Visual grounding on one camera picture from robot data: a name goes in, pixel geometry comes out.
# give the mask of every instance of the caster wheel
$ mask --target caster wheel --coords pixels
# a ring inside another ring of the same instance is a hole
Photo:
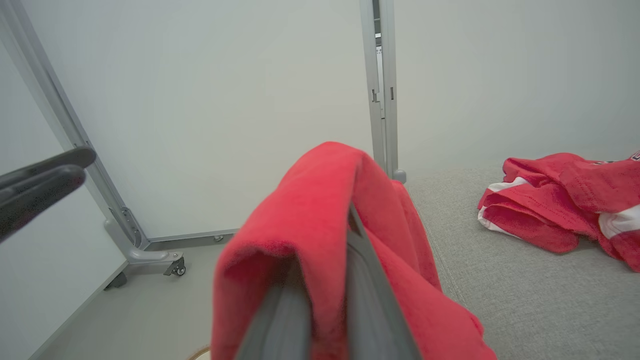
[[[177,276],[182,276],[187,271],[187,268],[184,266],[184,258],[180,258],[174,261],[171,266],[169,266],[164,272],[165,275],[169,276],[171,274],[175,274]]]
[[[187,268],[186,268],[185,266],[182,266],[182,267],[178,267],[178,268],[176,268],[176,269],[173,271],[173,273],[174,273],[175,275],[182,276],[182,275],[184,275],[184,273],[185,273],[186,271],[187,271]]]

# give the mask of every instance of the metal leg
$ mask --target metal leg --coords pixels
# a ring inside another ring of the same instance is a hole
[[[129,264],[153,264],[153,263],[174,263],[182,260],[184,264],[184,258],[181,251],[144,251],[135,247],[131,241],[126,237],[120,225],[112,218],[107,219],[104,222],[104,228],[107,233],[116,243],[122,254]]]

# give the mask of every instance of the red fleece fabric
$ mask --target red fleece fabric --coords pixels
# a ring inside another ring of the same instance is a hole
[[[640,152],[608,162],[568,153],[509,158],[502,169],[504,182],[478,204],[483,225],[558,253],[586,235],[640,272]]]
[[[478,319],[440,289],[411,198],[366,153],[306,153],[226,245],[214,274],[211,358],[233,359],[281,262],[300,262],[312,303],[313,359],[346,359],[346,232],[353,202],[424,359],[495,359]]]

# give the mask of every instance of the white partition wall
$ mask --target white partition wall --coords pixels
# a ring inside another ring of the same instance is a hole
[[[4,46],[4,31],[0,19],[0,174],[63,152]],[[103,223],[82,186],[0,244],[2,359],[29,359],[124,267]]]
[[[372,152],[358,1],[25,0],[149,238],[238,228],[304,152]]]
[[[399,166],[638,150],[640,2],[395,0]]]

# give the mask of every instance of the metal foot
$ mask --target metal foot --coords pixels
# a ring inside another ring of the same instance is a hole
[[[180,251],[144,251],[138,249],[126,237],[116,220],[112,218],[104,222],[104,228],[111,235],[113,242],[116,243],[125,258],[127,258],[129,264],[169,263],[182,257],[182,252]]]
[[[403,184],[406,183],[406,171],[401,168],[396,169],[396,171],[394,171],[394,180],[398,180]]]

